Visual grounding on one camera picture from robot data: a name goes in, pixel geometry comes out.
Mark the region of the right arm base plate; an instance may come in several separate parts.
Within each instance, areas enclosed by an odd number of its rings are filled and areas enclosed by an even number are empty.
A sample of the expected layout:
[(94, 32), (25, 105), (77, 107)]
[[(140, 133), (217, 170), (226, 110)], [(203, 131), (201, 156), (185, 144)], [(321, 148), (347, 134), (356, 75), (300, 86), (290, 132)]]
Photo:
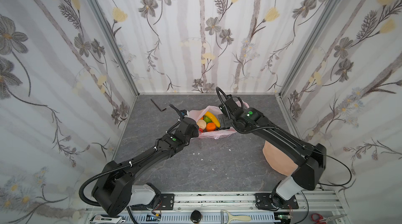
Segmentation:
[(255, 206), (259, 210), (291, 210), (299, 209), (297, 199), (292, 196), (289, 200), (285, 201), (279, 196), (272, 196), (271, 193), (256, 193), (255, 195)]

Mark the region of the peach leaf-shaped plate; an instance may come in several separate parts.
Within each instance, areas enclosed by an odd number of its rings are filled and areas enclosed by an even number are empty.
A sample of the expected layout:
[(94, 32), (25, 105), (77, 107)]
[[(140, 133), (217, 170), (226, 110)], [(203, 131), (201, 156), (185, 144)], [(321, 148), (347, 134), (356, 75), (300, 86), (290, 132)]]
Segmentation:
[(265, 142), (262, 151), (268, 164), (282, 175), (289, 176), (298, 168), (290, 157), (268, 141)]

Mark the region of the pink plastic bag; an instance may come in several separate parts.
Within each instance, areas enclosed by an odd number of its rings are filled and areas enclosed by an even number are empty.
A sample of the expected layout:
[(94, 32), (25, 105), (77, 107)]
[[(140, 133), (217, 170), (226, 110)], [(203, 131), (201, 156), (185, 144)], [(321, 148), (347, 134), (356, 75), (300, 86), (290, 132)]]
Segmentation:
[(220, 107), (207, 106), (202, 110), (191, 110), (187, 112), (187, 116), (199, 126), (200, 139), (220, 139), (236, 133), (228, 119), (224, 119)]

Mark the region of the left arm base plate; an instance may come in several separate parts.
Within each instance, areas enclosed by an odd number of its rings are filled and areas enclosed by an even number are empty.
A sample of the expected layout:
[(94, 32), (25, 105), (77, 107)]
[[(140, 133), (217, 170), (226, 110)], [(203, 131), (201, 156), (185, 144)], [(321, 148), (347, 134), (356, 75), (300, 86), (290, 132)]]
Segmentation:
[(154, 199), (148, 205), (138, 204), (129, 206), (131, 210), (152, 210), (152, 211), (162, 211), (162, 210), (173, 210), (174, 207), (174, 194), (160, 194), (156, 195)]

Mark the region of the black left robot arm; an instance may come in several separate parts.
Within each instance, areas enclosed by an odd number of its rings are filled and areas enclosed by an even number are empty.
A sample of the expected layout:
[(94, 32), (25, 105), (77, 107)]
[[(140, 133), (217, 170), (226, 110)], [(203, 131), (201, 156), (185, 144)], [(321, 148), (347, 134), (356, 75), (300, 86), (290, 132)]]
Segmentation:
[(121, 163), (111, 161), (102, 172), (86, 180), (79, 189), (80, 199), (88, 205), (101, 207), (112, 217), (120, 214), (128, 206), (149, 205), (157, 191), (151, 188), (153, 196), (147, 200), (135, 196), (133, 186), (148, 169), (167, 160), (190, 144), (191, 139), (199, 136), (197, 122), (183, 115), (174, 105), (180, 119), (165, 134), (156, 140), (153, 147)]

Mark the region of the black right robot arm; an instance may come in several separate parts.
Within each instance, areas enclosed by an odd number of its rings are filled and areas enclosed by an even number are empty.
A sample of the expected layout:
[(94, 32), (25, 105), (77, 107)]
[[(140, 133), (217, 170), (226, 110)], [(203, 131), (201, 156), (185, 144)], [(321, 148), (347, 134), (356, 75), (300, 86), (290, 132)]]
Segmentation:
[(240, 97), (227, 95), (219, 87), (216, 92), (221, 102), (219, 108), (236, 132), (261, 137), (297, 165), (296, 170), (268, 195), (268, 205), (263, 207), (264, 210), (283, 209), (299, 192), (314, 190), (326, 169), (326, 159), (339, 161), (327, 155), (323, 145), (307, 143), (272, 123), (262, 112), (254, 108), (246, 109)]

